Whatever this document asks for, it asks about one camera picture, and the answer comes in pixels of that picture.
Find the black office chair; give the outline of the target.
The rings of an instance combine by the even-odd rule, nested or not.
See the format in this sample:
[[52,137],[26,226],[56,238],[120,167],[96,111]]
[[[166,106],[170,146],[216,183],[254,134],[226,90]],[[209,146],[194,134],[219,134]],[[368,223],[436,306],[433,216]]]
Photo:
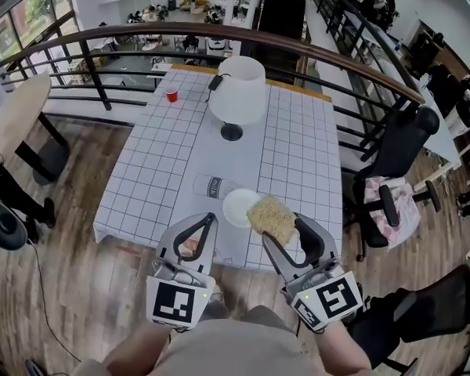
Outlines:
[[347,330],[373,369],[384,364],[400,376],[414,376],[417,360],[404,365],[389,358],[401,342],[456,334],[468,325],[470,269],[461,265],[420,290],[400,288],[383,298],[366,298]]
[[[387,248],[388,242],[367,218],[369,212],[382,209],[390,226],[398,226],[400,221],[396,213],[394,200],[387,186],[379,188],[380,199],[365,204],[364,187],[366,179],[375,176],[387,178],[404,177],[430,136],[439,130],[439,118],[436,112],[428,107],[416,110],[407,109],[390,117],[383,136],[380,149],[374,161],[353,176],[352,198],[344,199],[346,213],[352,218],[344,225],[360,225],[361,252],[356,260],[365,259],[367,248]],[[431,201],[436,212],[441,210],[436,188],[433,183],[425,183],[426,191],[413,193],[417,205],[421,201]]]

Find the white plate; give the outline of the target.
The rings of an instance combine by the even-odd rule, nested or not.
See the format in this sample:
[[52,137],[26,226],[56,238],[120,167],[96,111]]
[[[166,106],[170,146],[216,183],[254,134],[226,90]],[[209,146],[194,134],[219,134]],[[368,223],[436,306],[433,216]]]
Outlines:
[[222,203],[222,213],[226,220],[235,227],[251,227],[248,211],[262,198],[253,190],[239,188],[229,192]]

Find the black power adapter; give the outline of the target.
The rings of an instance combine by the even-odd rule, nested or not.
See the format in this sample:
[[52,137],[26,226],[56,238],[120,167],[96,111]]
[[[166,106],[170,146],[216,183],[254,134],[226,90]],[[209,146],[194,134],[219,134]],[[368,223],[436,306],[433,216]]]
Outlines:
[[208,98],[205,100],[206,103],[210,100],[212,92],[214,92],[220,86],[223,79],[226,77],[230,77],[230,74],[217,74],[213,77],[208,85]]

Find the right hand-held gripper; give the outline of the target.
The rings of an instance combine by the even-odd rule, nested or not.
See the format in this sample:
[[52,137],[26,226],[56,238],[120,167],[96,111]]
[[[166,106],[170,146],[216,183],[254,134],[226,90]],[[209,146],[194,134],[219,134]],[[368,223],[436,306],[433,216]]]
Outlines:
[[353,314],[363,300],[353,273],[345,271],[336,259],[338,250],[331,234],[315,220],[297,212],[295,229],[305,253],[304,263],[295,262],[268,233],[261,235],[262,246],[285,281],[282,293],[287,304],[311,332],[321,332],[329,324]]

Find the person's grey trousers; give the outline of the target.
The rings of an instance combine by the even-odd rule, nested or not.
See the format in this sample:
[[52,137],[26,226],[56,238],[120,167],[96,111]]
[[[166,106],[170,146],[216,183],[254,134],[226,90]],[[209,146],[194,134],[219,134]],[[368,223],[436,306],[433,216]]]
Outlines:
[[[201,315],[199,321],[206,320],[223,320],[230,318],[230,311],[219,302],[209,303]],[[258,305],[246,312],[240,321],[251,324],[260,324],[267,327],[274,327],[284,331],[294,333],[292,329],[287,327],[285,322],[273,312],[271,309]]]

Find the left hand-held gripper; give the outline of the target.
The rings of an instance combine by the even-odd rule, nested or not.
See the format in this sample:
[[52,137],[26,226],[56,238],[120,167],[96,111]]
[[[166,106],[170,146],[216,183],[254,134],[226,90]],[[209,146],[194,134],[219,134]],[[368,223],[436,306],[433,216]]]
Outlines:
[[[168,227],[157,247],[160,258],[152,260],[146,280],[146,318],[177,331],[193,329],[212,296],[215,279],[210,276],[219,221],[212,212],[191,215]],[[192,256],[179,246],[201,230]],[[174,262],[189,262],[184,266]]]

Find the large window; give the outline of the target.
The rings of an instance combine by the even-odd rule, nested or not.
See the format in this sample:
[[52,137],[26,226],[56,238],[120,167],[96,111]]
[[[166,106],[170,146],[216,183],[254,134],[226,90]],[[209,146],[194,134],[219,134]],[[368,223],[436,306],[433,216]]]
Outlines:
[[21,0],[0,12],[0,61],[33,45],[77,32],[71,0]]

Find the person's right forearm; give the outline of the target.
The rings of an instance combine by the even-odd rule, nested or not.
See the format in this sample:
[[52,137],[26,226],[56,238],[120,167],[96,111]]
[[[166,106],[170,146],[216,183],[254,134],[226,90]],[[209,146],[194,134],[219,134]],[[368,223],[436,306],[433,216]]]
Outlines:
[[352,339],[341,321],[328,324],[315,334],[316,345],[324,370],[332,376],[368,376],[371,362]]

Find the person's left forearm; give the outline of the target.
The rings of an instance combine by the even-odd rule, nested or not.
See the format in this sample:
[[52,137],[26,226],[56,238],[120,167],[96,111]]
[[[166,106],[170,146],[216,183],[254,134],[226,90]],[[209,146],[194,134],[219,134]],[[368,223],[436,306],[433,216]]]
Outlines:
[[103,361],[111,376],[147,376],[157,364],[172,328],[155,323],[138,327]]

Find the beige sponge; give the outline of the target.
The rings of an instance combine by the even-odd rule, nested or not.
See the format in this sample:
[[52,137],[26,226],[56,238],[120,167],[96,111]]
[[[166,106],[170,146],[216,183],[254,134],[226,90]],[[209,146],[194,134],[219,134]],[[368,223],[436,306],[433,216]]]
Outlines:
[[259,235],[273,237],[285,247],[295,234],[296,215],[281,201],[271,195],[264,196],[247,210],[251,227]]

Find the white grid-print tablecloth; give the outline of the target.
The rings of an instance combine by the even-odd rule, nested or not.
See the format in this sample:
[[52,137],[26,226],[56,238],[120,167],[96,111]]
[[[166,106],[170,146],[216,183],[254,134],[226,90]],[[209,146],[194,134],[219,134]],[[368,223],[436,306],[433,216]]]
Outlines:
[[158,89],[138,116],[99,203],[96,240],[112,236],[156,247],[171,224],[212,212],[219,221],[214,260],[268,270],[259,235],[222,213],[225,196],[247,188],[316,220],[333,238],[327,255],[340,255],[342,183],[332,105],[316,93],[269,85],[264,117],[230,142],[208,109],[211,78],[197,70],[166,73],[179,98],[169,102]]

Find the white shade table lamp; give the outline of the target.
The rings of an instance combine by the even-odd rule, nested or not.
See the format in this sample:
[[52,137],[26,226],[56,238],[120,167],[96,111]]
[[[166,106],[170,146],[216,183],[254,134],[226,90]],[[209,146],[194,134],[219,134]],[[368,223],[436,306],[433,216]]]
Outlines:
[[248,56],[231,56],[219,64],[217,74],[230,74],[211,93],[209,110],[222,122],[221,136],[239,140],[244,125],[260,121],[267,110],[266,70]]

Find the long white table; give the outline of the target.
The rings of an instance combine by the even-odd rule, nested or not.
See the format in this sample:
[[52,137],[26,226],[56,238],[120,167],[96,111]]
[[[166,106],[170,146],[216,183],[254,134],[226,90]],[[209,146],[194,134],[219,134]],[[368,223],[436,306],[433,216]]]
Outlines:
[[[370,22],[367,23],[373,30],[370,31],[365,27],[361,34],[362,41],[366,42],[368,47],[376,45],[379,49],[383,50],[386,55],[386,59],[379,60],[379,63],[376,64],[376,66],[380,71],[384,71],[387,76],[401,84],[404,84],[405,81],[400,75],[399,70],[396,68],[396,65],[400,64],[400,53],[396,51],[396,44],[380,27],[373,25]],[[450,131],[437,103],[434,100],[433,94],[422,81],[418,81],[412,76],[410,76],[410,78],[424,98],[425,105],[433,109],[439,118],[439,130],[435,135],[429,138],[425,143],[424,148],[437,154],[445,161],[450,162],[451,168],[459,168],[461,166],[461,159],[457,147],[451,138]]]

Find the pink patterned cloth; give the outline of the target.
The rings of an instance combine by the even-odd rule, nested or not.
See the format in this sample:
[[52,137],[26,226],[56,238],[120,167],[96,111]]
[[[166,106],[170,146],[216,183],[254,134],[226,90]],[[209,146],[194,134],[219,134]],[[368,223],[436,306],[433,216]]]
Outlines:
[[366,179],[364,187],[364,204],[380,199],[379,188],[387,186],[394,200],[396,213],[399,219],[398,226],[390,226],[382,209],[369,212],[367,218],[374,225],[374,230],[388,242],[388,249],[404,243],[417,229],[421,220],[418,207],[413,199],[413,188],[404,177],[387,178],[375,176]]

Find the person's light shirt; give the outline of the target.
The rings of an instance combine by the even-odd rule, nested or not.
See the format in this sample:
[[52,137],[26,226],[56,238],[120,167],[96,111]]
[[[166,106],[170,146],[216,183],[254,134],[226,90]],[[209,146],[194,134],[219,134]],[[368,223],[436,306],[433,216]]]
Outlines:
[[[103,361],[82,361],[70,376],[111,376]],[[147,376],[332,376],[288,331],[239,320],[206,320],[168,342]]]

